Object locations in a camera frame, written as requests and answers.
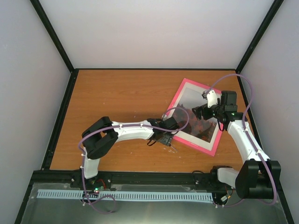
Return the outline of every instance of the cable tie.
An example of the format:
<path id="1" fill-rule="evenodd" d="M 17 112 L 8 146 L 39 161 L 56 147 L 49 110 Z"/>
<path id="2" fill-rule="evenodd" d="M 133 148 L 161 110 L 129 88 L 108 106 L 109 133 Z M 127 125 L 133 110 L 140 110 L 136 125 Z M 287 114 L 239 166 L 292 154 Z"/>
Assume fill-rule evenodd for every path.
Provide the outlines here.
<path id="1" fill-rule="evenodd" d="M 256 152 L 256 155 L 260 154 L 262 156 L 262 150 L 261 149 L 258 149 L 257 152 Z"/>

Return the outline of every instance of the white cable tray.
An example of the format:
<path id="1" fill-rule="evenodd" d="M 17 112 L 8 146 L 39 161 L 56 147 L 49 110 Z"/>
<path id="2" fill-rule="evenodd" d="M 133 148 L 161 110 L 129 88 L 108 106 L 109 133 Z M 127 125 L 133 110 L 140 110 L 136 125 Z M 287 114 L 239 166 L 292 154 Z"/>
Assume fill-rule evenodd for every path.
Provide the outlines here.
<path id="1" fill-rule="evenodd" d="M 39 189 L 37 198 L 82 199 L 82 190 L 43 190 Z M 204 202 L 213 201 L 212 193 L 184 192 L 137 192 L 137 191 L 100 191 L 98 196 L 91 195 L 91 200 L 112 195 L 117 201 L 131 202 Z"/>

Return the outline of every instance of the black metal frame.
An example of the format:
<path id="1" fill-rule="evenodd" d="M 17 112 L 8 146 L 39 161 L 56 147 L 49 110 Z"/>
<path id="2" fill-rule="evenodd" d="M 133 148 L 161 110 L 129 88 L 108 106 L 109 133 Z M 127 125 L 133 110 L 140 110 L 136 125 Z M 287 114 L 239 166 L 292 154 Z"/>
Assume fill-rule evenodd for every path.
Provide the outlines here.
<path id="1" fill-rule="evenodd" d="M 51 135 L 51 139 L 46 151 L 46 155 L 42 164 L 42 169 L 38 171 L 34 171 L 32 178 L 30 180 L 28 189 L 24 196 L 23 203 L 19 210 L 17 219 L 15 221 L 16 224 L 21 223 L 22 216 L 24 214 L 28 197 L 32 190 L 32 186 L 34 183 L 69 183 L 73 187 L 80 187 L 82 188 L 81 183 L 81 171 L 53 171 L 49 170 L 50 164 L 53 158 L 53 154 L 57 145 L 57 141 L 60 135 L 60 131 L 64 122 L 65 114 L 67 111 L 67 107 L 69 101 L 71 99 L 71 94 L 77 79 L 79 69 L 74 69 L 73 65 L 71 64 L 58 36 L 55 33 L 54 28 L 52 27 L 45 11 L 43 10 L 42 5 L 40 4 L 39 0 L 30 0 L 33 7 L 35 8 L 37 14 L 39 15 L 42 23 L 44 24 L 45 28 L 47 29 L 51 39 L 53 40 L 57 50 L 59 51 L 63 61 L 65 62 L 67 68 L 69 69 L 71 76 L 68 82 L 63 101 L 61 103 L 61 107 L 54 125 L 54 129 Z M 248 49 L 246 50 L 244 56 L 242 57 L 238 67 L 236 69 L 114 69 L 114 68 L 105 68 L 105 69 L 98 69 L 98 70 L 235 70 L 236 73 L 240 74 L 242 69 L 244 68 L 246 62 L 250 58 L 251 54 L 253 53 L 255 47 L 257 46 L 258 42 L 262 38 L 263 34 L 265 33 L 267 27 L 269 26 L 270 22 L 274 18 L 276 12 L 278 11 L 279 7 L 281 6 L 283 0 L 274 0 L 272 6 L 270 7 L 267 15 L 265 16 L 261 26 L 259 27 L 258 31 L 256 32 L 253 40 L 251 41 Z M 241 78 L 238 77 L 238 82 L 241 88 L 242 96 L 246 106 L 248 105 L 248 100 L 246 97 L 246 93 L 241 81 Z M 251 110 L 248 111 L 249 119 L 251 121 L 251 125 L 253 128 L 253 133 L 257 142 L 261 144 L 261 141 L 258 136 L 257 128 L 253 120 L 253 116 Z M 208 192 L 212 192 L 215 194 L 221 194 L 225 191 L 224 184 L 213 181 L 211 179 L 211 174 L 202 174 L 202 173 L 194 173 L 194 174 L 182 174 L 182 173 L 137 173 L 137 172 L 99 172 L 99 178 L 103 179 L 108 187 L 113 184 L 154 184 L 154 185 L 183 185 L 189 186 L 194 189 L 204 189 Z M 278 185 L 278 195 L 283 206 L 286 218 L 288 223 L 294 223 L 292 219 L 292 215 L 290 213 L 284 192 L 282 190 L 281 184 Z"/>

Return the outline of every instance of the black bracket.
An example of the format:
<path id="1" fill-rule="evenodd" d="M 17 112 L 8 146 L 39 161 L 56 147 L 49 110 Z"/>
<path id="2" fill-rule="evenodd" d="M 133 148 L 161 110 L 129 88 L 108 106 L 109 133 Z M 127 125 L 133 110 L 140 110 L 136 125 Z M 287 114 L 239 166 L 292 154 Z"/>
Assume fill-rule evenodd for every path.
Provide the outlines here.
<path id="1" fill-rule="evenodd" d="M 266 161 L 278 187 L 280 164 L 278 161 Z M 235 188 L 240 198 L 272 199 L 273 188 L 267 171 L 261 161 L 245 161 L 235 181 Z"/>
<path id="2" fill-rule="evenodd" d="M 82 133 L 82 138 L 92 132 L 109 126 L 112 126 L 112 121 L 109 117 L 102 117 Z M 96 160 L 103 157 L 117 141 L 118 133 L 115 130 L 110 129 L 104 133 L 106 135 L 102 136 L 101 133 L 98 133 L 83 141 L 83 146 L 86 148 L 88 159 Z"/>

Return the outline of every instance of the black cable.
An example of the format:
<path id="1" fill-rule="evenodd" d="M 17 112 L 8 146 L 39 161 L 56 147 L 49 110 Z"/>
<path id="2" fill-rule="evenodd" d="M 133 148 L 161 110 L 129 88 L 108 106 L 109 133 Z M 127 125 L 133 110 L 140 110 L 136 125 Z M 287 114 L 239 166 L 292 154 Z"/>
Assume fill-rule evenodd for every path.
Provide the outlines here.
<path id="1" fill-rule="evenodd" d="M 148 146 L 152 146 L 152 145 L 154 145 L 154 144 L 157 142 L 157 141 L 154 141 L 153 143 L 150 144 L 151 141 L 152 141 L 152 140 L 150 140 L 150 141 L 147 143 Z"/>
<path id="2" fill-rule="evenodd" d="M 224 131 L 224 126 L 223 126 L 223 129 L 221 129 L 221 127 L 220 127 L 220 121 L 219 121 L 218 118 L 217 118 L 217 123 L 218 123 L 219 130 L 223 132 Z"/>

